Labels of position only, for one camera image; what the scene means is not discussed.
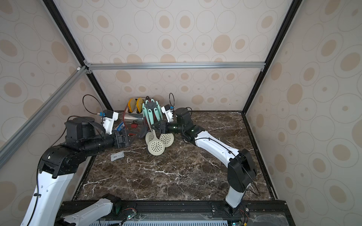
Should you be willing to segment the grey utensil rack stand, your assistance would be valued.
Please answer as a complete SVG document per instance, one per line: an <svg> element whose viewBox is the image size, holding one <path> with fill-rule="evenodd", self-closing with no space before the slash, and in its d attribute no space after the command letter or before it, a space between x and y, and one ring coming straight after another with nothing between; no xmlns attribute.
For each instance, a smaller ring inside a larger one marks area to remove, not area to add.
<svg viewBox="0 0 362 226"><path fill-rule="evenodd" d="M146 97L142 103L142 114L146 119L147 125L149 127L149 132L145 135L146 144L148 145L150 141L155 138L154 132L151 128L155 122L163 120L163 114L161 112L161 106L158 101Z"/></svg>

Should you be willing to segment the cream skimmer pile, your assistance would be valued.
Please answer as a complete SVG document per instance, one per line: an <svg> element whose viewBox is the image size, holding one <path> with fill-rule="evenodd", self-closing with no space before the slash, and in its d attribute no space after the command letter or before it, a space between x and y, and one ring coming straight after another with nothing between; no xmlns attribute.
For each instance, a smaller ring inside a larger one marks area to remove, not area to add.
<svg viewBox="0 0 362 226"><path fill-rule="evenodd" d="M154 123L153 111L151 109L143 107L143 113L144 113L144 116L145 116L145 118L147 120L150 132L153 132L153 134L155 136L155 138L151 142L149 142L149 144L147 145L147 149L148 149L150 154L152 154L154 156L159 156L165 151L165 146L157 138L156 132L151 128L151 125Z"/></svg>
<svg viewBox="0 0 362 226"><path fill-rule="evenodd" d="M146 144L148 145L155 138L153 132L148 132L145 136Z"/></svg>

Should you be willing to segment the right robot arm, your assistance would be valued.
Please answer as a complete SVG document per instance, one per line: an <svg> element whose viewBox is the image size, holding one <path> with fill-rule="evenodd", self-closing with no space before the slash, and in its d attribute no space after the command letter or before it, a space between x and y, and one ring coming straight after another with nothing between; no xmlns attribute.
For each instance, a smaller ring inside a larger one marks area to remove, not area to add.
<svg viewBox="0 0 362 226"><path fill-rule="evenodd" d="M227 168L227 181L230 185L225 198L229 212L239 208L242 199L249 187L254 183L257 169L251 153L247 149L232 148L214 138L204 128L194 124L191 114L186 108L173 111L176 121L166 121L158 118L153 122L153 117L146 114L152 132L161 135L179 134L187 143L202 148L221 161Z"/></svg>

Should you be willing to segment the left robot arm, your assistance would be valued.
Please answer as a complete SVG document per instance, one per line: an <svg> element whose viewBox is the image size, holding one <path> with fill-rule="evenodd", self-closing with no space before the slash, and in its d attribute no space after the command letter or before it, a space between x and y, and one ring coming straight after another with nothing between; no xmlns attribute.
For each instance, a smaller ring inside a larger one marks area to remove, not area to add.
<svg viewBox="0 0 362 226"><path fill-rule="evenodd" d="M87 226L108 214L123 213L120 199L107 195L72 216L57 218L66 189L81 163L110 148L130 147L142 135L126 129L109 135L92 117L71 116L65 126L65 142L51 145L39 160L35 192L23 226Z"/></svg>

